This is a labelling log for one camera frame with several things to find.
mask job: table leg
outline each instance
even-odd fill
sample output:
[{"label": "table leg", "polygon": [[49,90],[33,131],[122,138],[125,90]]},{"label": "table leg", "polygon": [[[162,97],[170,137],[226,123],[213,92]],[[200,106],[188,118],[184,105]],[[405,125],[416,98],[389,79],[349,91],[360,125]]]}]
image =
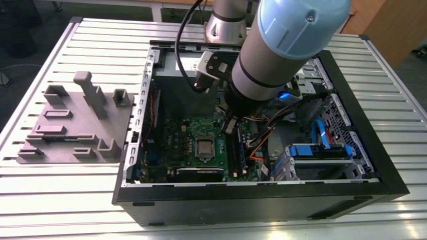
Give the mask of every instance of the table leg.
[{"label": "table leg", "polygon": [[51,5],[54,8],[54,12],[59,12],[62,10],[62,3],[58,3],[57,1],[51,1]]},{"label": "table leg", "polygon": [[151,21],[161,23],[161,8],[162,4],[160,2],[151,2],[149,4],[150,12],[151,12]]}]

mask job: light blue robot arm cap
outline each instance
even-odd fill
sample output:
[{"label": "light blue robot arm cap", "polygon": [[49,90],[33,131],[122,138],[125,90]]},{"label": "light blue robot arm cap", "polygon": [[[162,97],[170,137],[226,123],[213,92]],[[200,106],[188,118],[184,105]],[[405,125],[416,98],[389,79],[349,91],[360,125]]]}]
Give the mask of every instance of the light blue robot arm cap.
[{"label": "light blue robot arm cap", "polygon": [[269,49],[281,57],[312,57],[348,18],[350,0],[261,0],[257,26]]}]

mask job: red wire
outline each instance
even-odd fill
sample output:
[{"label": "red wire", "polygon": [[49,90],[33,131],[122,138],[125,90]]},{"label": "red wire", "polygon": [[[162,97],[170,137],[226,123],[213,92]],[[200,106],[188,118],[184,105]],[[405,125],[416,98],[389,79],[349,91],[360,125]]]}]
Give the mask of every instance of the red wire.
[{"label": "red wire", "polygon": [[151,132],[151,129],[153,129],[153,125],[154,125],[153,105],[154,105],[154,103],[153,103],[153,93],[150,92],[149,93],[149,120],[150,120],[150,123],[149,123],[149,129],[147,129],[147,132],[146,132],[146,136],[145,136],[143,140],[141,141],[141,144],[146,141],[149,133]]}]

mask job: wooden cabinet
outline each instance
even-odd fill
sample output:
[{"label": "wooden cabinet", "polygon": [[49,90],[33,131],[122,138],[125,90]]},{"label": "wooden cabinet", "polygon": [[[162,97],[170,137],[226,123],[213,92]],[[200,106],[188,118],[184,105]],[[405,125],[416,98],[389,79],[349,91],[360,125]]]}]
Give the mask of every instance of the wooden cabinet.
[{"label": "wooden cabinet", "polygon": [[427,0],[352,0],[356,14],[341,33],[369,37],[396,67],[427,37]]}]

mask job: green motherboard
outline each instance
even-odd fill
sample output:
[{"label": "green motherboard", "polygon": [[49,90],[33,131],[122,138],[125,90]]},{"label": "green motherboard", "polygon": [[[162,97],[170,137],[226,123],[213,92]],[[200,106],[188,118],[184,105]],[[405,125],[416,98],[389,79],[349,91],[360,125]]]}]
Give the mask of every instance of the green motherboard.
[{"label": "green motherboard", "polygon": [[[150,176],[157,176],[153,182],[162,182],[158,172],[165,168],[212,168],[224,170],[224,182],[256,181],[257,165],[245,166],[244,174],[229,172],[226,137],[221,133],[224,120],[213,118],[166,119],[162,125],[162,139],[158,166],[150,170]],[[240,139],[244,142],[252,138],[249,123],[238,125]]]}]

